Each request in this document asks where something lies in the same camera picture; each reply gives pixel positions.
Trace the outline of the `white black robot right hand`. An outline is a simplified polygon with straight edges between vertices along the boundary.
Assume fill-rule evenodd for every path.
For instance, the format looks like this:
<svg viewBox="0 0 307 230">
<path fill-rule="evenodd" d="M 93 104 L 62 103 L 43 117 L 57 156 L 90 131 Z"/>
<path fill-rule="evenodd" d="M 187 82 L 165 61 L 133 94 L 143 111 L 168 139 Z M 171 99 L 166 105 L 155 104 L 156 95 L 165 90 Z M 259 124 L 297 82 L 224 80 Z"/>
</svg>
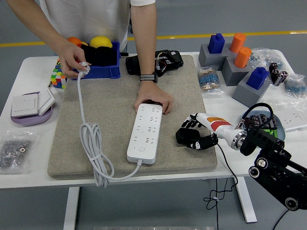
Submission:
<svg viewBox="0 0 307 230">
<path fill-rule="evenodd" d="M 239 140 L 245 136 L 242 129 L 236 129 L 232 124 L 223 118 L 209 113 L 195 113 L 189 115 L 181 127 L 202 127 L 215 133 L 218 138 L 226 140 L 228 146 L 234 150 L 239 150 Z"/>
</svg>

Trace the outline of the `person's left hand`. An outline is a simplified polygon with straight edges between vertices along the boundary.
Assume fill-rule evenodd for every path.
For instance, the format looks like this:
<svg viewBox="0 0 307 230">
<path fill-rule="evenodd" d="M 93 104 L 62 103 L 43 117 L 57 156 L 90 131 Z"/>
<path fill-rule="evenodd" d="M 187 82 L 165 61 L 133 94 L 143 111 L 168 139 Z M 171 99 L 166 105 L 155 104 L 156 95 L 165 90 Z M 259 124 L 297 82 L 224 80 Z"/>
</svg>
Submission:
<svg viewBox="0 0 307 230">
<path fill-rule="evenodd" d="M 174 102 L 173 96 L 160 89 L 153 81 L 142 81 L 134 103 L 135 112 L 138 111 L 140 104 L 148 100 L 160 103 L 164 115 L 172 111 Z"/>
</svg>

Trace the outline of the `person's right hand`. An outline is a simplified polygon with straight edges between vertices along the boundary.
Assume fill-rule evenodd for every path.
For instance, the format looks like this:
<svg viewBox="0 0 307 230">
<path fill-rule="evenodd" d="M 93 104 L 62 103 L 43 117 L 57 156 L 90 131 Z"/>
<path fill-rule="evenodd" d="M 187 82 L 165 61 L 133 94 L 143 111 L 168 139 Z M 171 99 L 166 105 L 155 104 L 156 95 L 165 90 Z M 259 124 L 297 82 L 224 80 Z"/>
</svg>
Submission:
<svg viewBox="0 0 307 230">
<path fill-rule="evenodd" d="M 86 71 L 86 67 L 81 63 L 85 62 L 87 66 L 91 64 L 85 59 L 84 51 L 75 44 L 68 42 L 63 45 L 57 51 L 60 59 L 62 73 L 66 78 L 75 79 L 78 78 L 77 71 Z"/>
</svg>

